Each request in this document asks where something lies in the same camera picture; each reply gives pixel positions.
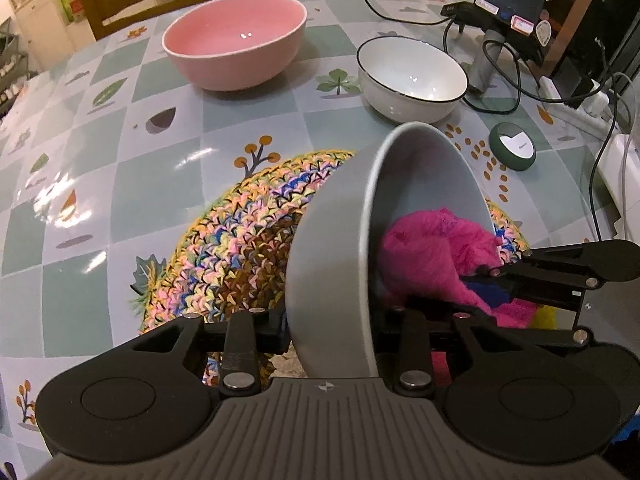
cloth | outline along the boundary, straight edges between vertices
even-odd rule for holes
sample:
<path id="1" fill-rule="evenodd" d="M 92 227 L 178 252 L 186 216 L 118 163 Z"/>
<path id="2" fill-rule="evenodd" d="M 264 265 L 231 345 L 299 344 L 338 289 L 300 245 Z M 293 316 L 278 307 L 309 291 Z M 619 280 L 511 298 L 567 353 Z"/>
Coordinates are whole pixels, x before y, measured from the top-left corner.
<path id="1" fill-rule="evenodd" d="M 500 237 L 445 208 L 417 211 L 383 236 L 378 270 L 386 290 L 401 301 L 415 295 L 465 304 L 494 316 L 499 326 L 524 328 L 536 313 L 534 303 L 514 300 L 491 309 L 460 280 L 479 266 L 500 266 L 501 245 Z"/>

cabinet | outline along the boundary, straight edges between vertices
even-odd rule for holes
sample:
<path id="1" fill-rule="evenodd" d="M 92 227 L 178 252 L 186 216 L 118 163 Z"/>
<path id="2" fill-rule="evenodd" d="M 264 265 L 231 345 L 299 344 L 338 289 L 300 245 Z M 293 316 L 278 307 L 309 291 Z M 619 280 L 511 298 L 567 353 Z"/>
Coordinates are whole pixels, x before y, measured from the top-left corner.
<path id="1" fill-rule="evenodd" d="M 15 17 L 27 49 L 43 70 L 74 52 L 52 0 L 30 0 L 16 10 Z"/>

white cable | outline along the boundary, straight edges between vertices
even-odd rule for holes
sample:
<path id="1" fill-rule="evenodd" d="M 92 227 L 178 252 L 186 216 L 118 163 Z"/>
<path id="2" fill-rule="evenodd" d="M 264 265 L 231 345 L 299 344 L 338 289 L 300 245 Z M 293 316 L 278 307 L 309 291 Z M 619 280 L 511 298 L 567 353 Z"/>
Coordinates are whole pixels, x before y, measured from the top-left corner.
<path id="1" fill-rule="evenodd" d="M 628 75 L 623 72 L 616 72 L 613 77 L 615 76 L 621 76 L 626 79 L 631 85 L 631 89 L 634 93 L 634 116 L 630 118 L 629 136 L 625 142 L 625 151 L 622 154 L 622 232 L 625 240 L 629 240 L 628 229 L 626 228 L 626 158 L 629 154 L 629 146 L 631 145 L 631 140 L 634 136 L 634 127 L 636 126 L 636 117 L 638 116 L 638 94 L 634 87 L 634 82 L 631 81 L 631 78 Z"/>

gray bowl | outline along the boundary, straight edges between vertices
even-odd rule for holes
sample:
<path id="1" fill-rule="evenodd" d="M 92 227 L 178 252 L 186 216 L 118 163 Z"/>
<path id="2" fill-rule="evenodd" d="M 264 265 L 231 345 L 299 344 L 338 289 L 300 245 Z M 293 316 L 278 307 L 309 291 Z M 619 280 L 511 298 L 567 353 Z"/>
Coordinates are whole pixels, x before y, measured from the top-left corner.
<path id="1" fill-rule="evenodd" d="M 368 282 L 378 245 L 398 218 L 446 207 L 494 231 L 471 168 L 434 126 L 406 123 L 348 160 L 316 192 L 287 264 L 287 316 L 306 373 L 378 375 Z"/>

checkered tablecloth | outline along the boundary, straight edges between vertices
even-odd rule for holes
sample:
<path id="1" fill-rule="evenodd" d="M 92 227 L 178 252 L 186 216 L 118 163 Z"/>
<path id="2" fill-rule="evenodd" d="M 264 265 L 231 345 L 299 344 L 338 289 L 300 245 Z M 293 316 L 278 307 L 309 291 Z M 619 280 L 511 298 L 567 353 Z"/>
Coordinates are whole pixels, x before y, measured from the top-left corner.
<path id="1" fill-rule="evenodd" d="M 8 478 L 48 459 L 30 404 L 61 371 L 133 338 L 136 258 L 169 257 L 188 224 L 224 190 L 277 160 L 311 150 L 357 150 L 394 124 L 366 105 L 355 53 L 384 35 L 442 47 L 444 26 L 379 19 L 363 0 L 300 0 L 308 10 L 296 60 L 272 81 L 235 94 L 203 92 L 165 56 L 162 32 L 179 12 L 92 44 L 31 81 L 0 129 L 0 470 Z M 393 16 L 434 21 L 457 0 L 374 0 Z M 449 49 L 471 62 L 481 32 L 452 30 Z M 524 77 L 525 85 L 534 81 Z M 495 77 L 485 105 L 509 107 Z M 494 124 L 460 104 L 436 126 L 456 143 L 486 195 L 533 246 L 593 239 L 588 173 L 599 141 L 524 98 L 507 120 L 533 138 L 527 171 L 501 166 Z M 265 143 L 266 160 L 248 144 Z M 617 213 L 603 183 L 604 235 Z"/>

